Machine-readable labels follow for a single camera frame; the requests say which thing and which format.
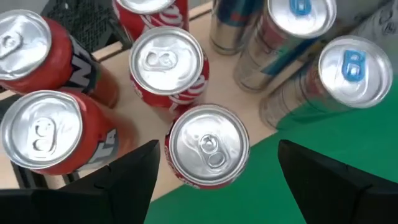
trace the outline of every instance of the wooden table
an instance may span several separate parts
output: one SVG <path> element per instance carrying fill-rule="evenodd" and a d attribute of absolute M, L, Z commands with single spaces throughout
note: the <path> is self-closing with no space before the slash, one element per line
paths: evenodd
<path fill-rule="evenodd" d="M 289 77 L 292 71 L 296 70 L 300 64 L 296 62 L 283 71 L 282 75 L 279 75 L 279 79 L 272 82 L 264 93 L 251 95 L 241 91 L 232 78 L 233 68 L 239 56 L 235 55 L 231 57 L 218 55 L 210 47 L 208 36 L 211 6 L 212 3 L 209 2 L 190 11 L 191 18 L 193 18 L 190 23 L 190 32 L 197 38 L 199 43 L 201 43 L 210 61 L 210 82 L 207 89 L 206 102 L 221 104 L 236 112 L 246 125 L 250 136 L 250 142 L 253 145 L 274 133 L 273 130 L 265 127 L 259 119 L 257 110 L 259 100 Z M 120 50 L 120 48 L 121 44 L 116 43 L 95 52 L 94 55 L 96 58 L 103 58 Z M 158 118 L 134 93 L 129 79 L 128 55 L 129 51 L 127 50 L 103 61 L 103 65 L 118 78 L 118 82 L 122 89 L 120 102 L 116 107 L 116 111 L 133 120 L 139 132 L 139 145 L 151 139 L 159 139 L 163 145 L 164 136 L 169 125 Z M 13 93 L 10 91 L 7 91 L 0 95 L 0 99 L 12 94 Z M 92 170 L 82 171 L 80 172 L 80 176 L 83 177 L 90 172 L 92 172 Z M 0 178 L 2 180 L 0 182 L 0 188 L 18 188 L 10 162 L 4 154 L 0 155 Z M 53 189 L 65 185 L 60 176 L 46 177 L 46 179 L 49 183 L 49 187 Z M 181 184 L 181 181 L 175 178 L 172 171 L 169 169 L 164 154 L 162 153 L 159 175 L 152 200 L 167 194 L 171 190 L 181 186 Z"/>

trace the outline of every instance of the aluminum can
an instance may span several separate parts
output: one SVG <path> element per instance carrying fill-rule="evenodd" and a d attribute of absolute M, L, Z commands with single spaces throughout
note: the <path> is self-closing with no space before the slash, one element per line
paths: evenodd
<path fill-rule="evenodd" d="M 301 62 L 316 57 L 321 50 L 340 35 L 349 34 L 356 26 L 371 16 L 377 9 L 387 4 L 390 0 L 335 0 L 337 5 L 336 21 L 333 27 L 298 59 Z"/>
<path fill-rule="evenodd" d="M 264 0 L 213 0 L 210 44 L 216 52 L 240 52 L 262 12 Z"/>
<path fill-rule="evenodd" d="M 299 121 L 370 108 L 388 94 L 392 80 L 392 65 L 382 49 L 361 37 L 342 36 L 261 100 L 260 117 L 265 125 L 280 130 L 291 128 L 279 125 L 288 115 Z M 305 105 L 309 110 L 298 110 Z"/>
<path fill-rule="evenodd" d="M 164 111 L 161 117 L 166 121 L 203 98 L 209 61 L 198 41 L 183 29 L 149 30 L 132 47 L 129 62 L 137 95 L 155 111 Z"/>
<path fill-rule="evenodd" d="M 291 63 L 297 47 L 327 32 L 335 17 L 335 0 L 268 0 L 234 70 L 235 82 L 244 91 L 264 90 L 278 72 L 262 70 Z"/>
<path fill-rule="evenodd" d="M 390 58 L 394 73 L 398 73 L 398 1 L 380 8 L 352 33 L 377 44 Z"/>
<path fill-rule="evenodd" d="M 189 30 L 188 0 L 112 0 L 112 4 L 132 40 L 160 26 Z"/>
<path fill-rule="evenodd" d="M 113 107 L 116 79 L 57 22 L 26 10 L 0 14 L 0 85 L 19 94 L 69 88 Z"/>
<path fill-rule="evenodd" d="M 23 96 L 7 110 L 0 131 L 12 162 L 49 175 L 99 168 L 136 142 L 128 119 L 73 90 Z"/>
<path fill-rule="evenodd" d="M 199 105 L 177 118 L 165 137 L 174 174 L 196 189 L 219 189 L 243 172 L 249 135 L 242 121 L 218 105 Z"/>

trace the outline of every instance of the pull tab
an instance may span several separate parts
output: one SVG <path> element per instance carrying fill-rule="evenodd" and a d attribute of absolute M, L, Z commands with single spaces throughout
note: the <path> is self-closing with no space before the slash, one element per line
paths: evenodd
<path fill-rule="evenodd" d="M 344 52 L 341 72 L 349 82 L 359 82 L 365 76 L 366 53 L 358 50 L 346 50 Z"/>
<path fill-rule="evenodd" d="M 32 125 L 33 142 L 32 146 L 35 157 L 45 157 L 52 154 L 55 146 L 56 128 L 50 118 L 39 118 Z"/>
<path fill-rule="evenodd" d="M 220 151 L 218 141 L 218 138 L 211 134 L 206 134 L 199 140 L 199 147 L 211 168 L 219 168 L 226 162 L 226 156 Z"/>
<path fill-rule="evenodd" d="M 22 46 L 22 40 L 22 36 L 14 31 L 0 36 L 0 59 L 18 50 Z"/>
<path fill-rule="evenodd" d="M 307 16 L 311 13 L 311 0 L 290 0 L 290 10 L 296 16 Z"/>
<path fill-rule="evenodd" d="M 154 50 L 152 49 L 145 60 L 147 70 L 169 70 L 174 68 L 178 62 L 177 55 L 170 50 Z"/>

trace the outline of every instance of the can lid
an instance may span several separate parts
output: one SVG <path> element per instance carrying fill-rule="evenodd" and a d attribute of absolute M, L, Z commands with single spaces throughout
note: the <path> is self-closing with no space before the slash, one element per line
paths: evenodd
<path fill-rule="evenodd" d="M 332 27 L 337 7 L 335 0 L 268 0 L 268 12 L 286 33 L 311 39 Z"/>
<path fill-rule="evenodd" d="M 222 184 L 239 175 L 249 148 L 243 123 L 218 105 L 188 110 L 170 133 L 170 155 L 177 170 L 201 185 Z"/>
<path fill-rule="evenodd" d="M 44 169 L 62 162 L 78 145 L 82 130 L 77 101 L 50 90 L 29 93 L 17 100 L 0 125 L 6 154 L 12 162 L 28 169 Z"/>
<path fill-rule="evenodd" d="M 203 69 L 198 41 L 177 27 L 156 27 L 142 34 L 130 53 L 130 71 L 143 89 L 173 95 L 190 88 Z"/>
<path fill-rule="evenodd" d="M 369 108 L 388 94 L 394 72 L 375 43 L 346 35 L 331 41 L 319 58 L 319 76 L 325 89 L 340 103 Z"/>
<path fill-rule="evenodd" d="M 137 14 L 153 14 L 171 6 L 175 0 L 117 0 L 128 11 Z"/>
<path fill-rule="evenodd" d="M 50 27 L 40 15 L 22 9 L 0 14 L 1 80 L 28 75 L 46 59 L 50 48 Z"/>

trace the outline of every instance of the green mat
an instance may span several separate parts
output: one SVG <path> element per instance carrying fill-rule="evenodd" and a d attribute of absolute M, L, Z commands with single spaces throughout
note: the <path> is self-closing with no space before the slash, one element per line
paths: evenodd
<path fill-rule="evenodd" d="M 305 223 L 277 160 L 280 139 L 398 182 L 398 86 L 375 108 L 279 132 L 252 147 L 248 166 L 221 190 L 182 186 L 150 205 L 146 224 Z"/>

